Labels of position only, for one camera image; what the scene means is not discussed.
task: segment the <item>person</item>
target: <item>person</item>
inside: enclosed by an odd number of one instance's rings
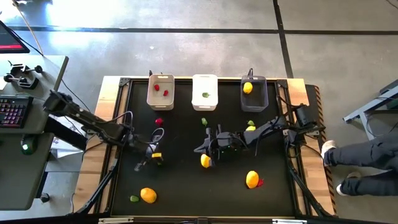
[[[336,188],[342,196],[398,195],[398,136],[388,134],[368,142],[344,147],[333,140],[323,144],[321,155],[325,166],[354,165],[385,170],[377,175],[361,177],[351,173]]]

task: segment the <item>wooden table frame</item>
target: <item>wooden table frame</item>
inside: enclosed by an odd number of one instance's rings
[[[124,85],[121,88],[121,92],[119,93],[119,84],[121,83],[121,78],[147,78],[147,77],[111,77],[107,76],[103,78],[103,84],[101,87],[101,91],[99,93],[98,103],[95,110],[95,115],[103,118],[105,120],[110,120],[113,117],[123,113],[127,107],[126,102],[128,98],[128,86]],[[223,78],[219,77],[219,79],[241,79],[241,78]],[[307,91],[305,89],[305,84],[303,79],[285,79],[285,78],[270,78],[269,80],[286,80],[290,103],[292,105],[299,105],[301,103],[305,105],[309,105]],[[320,104],[320,98],[318,100],[318,107],[320,112],[322,111],[322,106]],[[284,113],[287,111],[287,107],[282,103],[282,109]],[[305,137],[307,141],[307,145],[319,150],[318,141],[312,138]],[[94,146],[98,144],[100,140],[98,138],[92,139],[87,147]],[[83,158],[83,163],[81,165],[80,175],[78,178],[78,182],[75,189],[75,195],[73,197],[73,203],[75,208],[82,207],[87,200],[91,197],[93,192],[96,190],[102,175],[106,173],[106,169],[109,169],[111,163],[113,162],[114,155],[116,153],[116,147],[108,148],[108,155],[110,156],[110,160],[108,161],[108,166],[104,166],[104,158],[106,155],[107,145],[102,144],[97,146],[89,151],[87,151]],[[333,187],[331,185],[331,179],[328,175],[330,175],[330,171],[324,169],[322,159],[312,152],[310,149],[305,149],[304,147],[301,150],[301,159],[296,160],[292,159],[294,166],[297,168],[297,163],[302,162],[303,173],[305,174],[305,181],[307,187],[310,189],[312,194],[318,200],[318,202],[322,205],[322,207],[329,212],[330,214],[335,214],[335,205],[333,202]],[[101,203],[98,204],[97,211],[106,212],[106,207],[108,204],[108,195],[109,195],[109,185],[106,186],[103,192],[103,196],[101,198]],[[302,214],[306,214],[306,206],[305,199],[302,194],[300,187],[295,184],[296,193],[297,193],[297,201],[298,207]]]

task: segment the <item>yellow fruit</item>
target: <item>yellow fruit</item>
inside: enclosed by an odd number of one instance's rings
[[[200,157],[200,163],[204,168],[208,168],[211,166],[211,158],[206,154],[202,154]]]
[[[154,203],[156,201],[156,192],[148,187],[141,189],[141,198],[147,203]]]
[[[249,82],[244,83],[243,85],[243,92],[245,94],[249,94],[251,93],[251,91],[253,90],[253,85]]]
[[[257,187],[257,184],[259,183],[259,175],[256,171],[250,171],[248,172],[246,176],[246,185],[250,188],[253,189]]]
[[[249,126],[248,128],[246,128],[247,131],[254,131],[256,130],[255,126]]]

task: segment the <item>white shoe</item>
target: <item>white shoe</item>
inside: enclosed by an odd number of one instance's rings
[[[360,178],[360,177],[361,177],[361,174],[359,172],[352,172],[347,175],[347,178]],[[341,192],[341,184],[339,184],[336,187],[336,191],[341,196],[349,196],[348,194],[344,194],[343,192]]]
[[[336,148],[336,142],[334,140],[329,140],[329,141],[323,143],[322,149],[321,149],[322,159],[325,159],[325,153],[327,151],[329,151],[330,149],[335,149],[335,148]]]

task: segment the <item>wheel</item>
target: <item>wheel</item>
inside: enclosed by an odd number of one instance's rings
[[[42,195],[40,196],[40,200],[43,203],[48,202],[50,200],[50,196],[47,193],[42,193]]]
[[[35,67],[35,72],[43,73],[43,68],[40,65],[38,65],[38,66]]]

